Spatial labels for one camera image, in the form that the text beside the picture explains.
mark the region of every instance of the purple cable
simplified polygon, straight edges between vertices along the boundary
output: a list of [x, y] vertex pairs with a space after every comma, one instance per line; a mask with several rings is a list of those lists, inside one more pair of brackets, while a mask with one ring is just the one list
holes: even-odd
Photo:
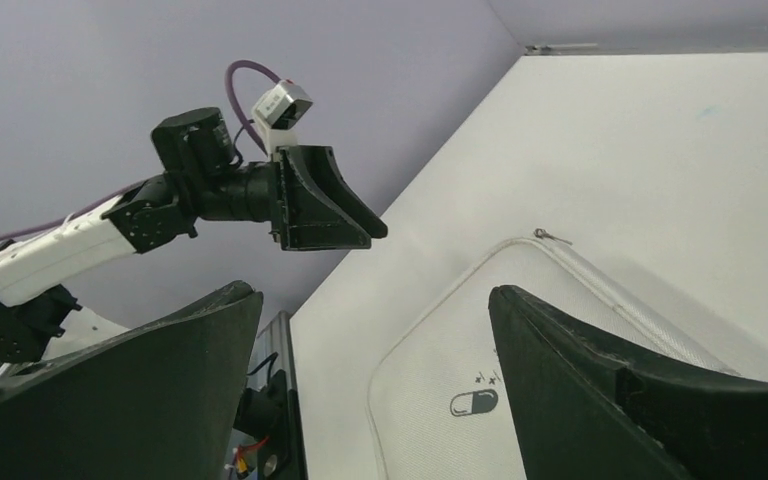
[[[136, 187], [140, 183], [135, 183], [135, 184], [127, 186], [127, 187], [125, 187], [125, 188], [123, 188], [121, 190], [118, 190], [118, 191], [116, 191], [114, 193], [111, 193], [110, 195], [102, 198], [101, 200], [93, 202], [92, 204], [87, 205], [86, 207], [78, 210], [77, 212], [73, 213], [72, 216], [73, 217], [80, 217], [81, 215], [83, 215], [83, 214], [89, 212], [90, 210], [98, 207], [102, 203], [110, 200], [111, 198], [113, 198], [113, 197], [115, 197], [117, 195], [122, 195], [123, 193], [125, 193], [128, 190]], [[34, 234], [34, 233], [37, 233], [37, 232], [41, 232], [43, 230], [50, 230], [52, 228], [59, 227], [60, 225], [63, 224], [63, 221], [66, 220], [66, 218], [67, 217], [63, 217], [63, 218], [61, 218], [59, 220], [54, 220], [54, 221], [51, 221], [51, 222], [48, 222], [48, 223], [44, 223], [42, 225], [37, 225], [36, 227], [30, 227], [30, 228], [26, 228], [24, 230], [17, 230], [15, 232], [5, 233], [4, 235], [0, 235], [0, 242], [3, 242], [4, 240], [10, 240], [12, 238], [24, 237], [25, 235], [31, 235], [31, 234]]]
[[246, 129], [246, 133], [249, 134], [249, 137], [251, 137], [255, 145], [257, 145], [257, 147], [260, 148], [263, 153], [266, 153], [266, 147], [263, 145], [263, 139], [260, 138], [260, 135], [257, 134], [257, 130], [254, 129], [254, 125], [249, 123], [248, 117], [246, 117], [245, 112], [243, 112], [242, 107], [240, 107], [239, 100], [237, 100], [237, 94], [234, 93], [234, 72], [241, 68], [247, 68], [249, 70], [260, 72], [266, 75], [266, 77], [275, 83], [280, 82], [281, 77], [276, 75], [275, 72], [266, 66], [251, 60], [237, 60], [231, 65], [228, 65], [228, 69], [225, 70], [225, 93], [228, 94], [228, 101], [231, 103], [231, 108], [234, 110], [234, 113], [237, 114], [237, 118], [240, 120], [240, 123], [243, 124], [243, 128]]

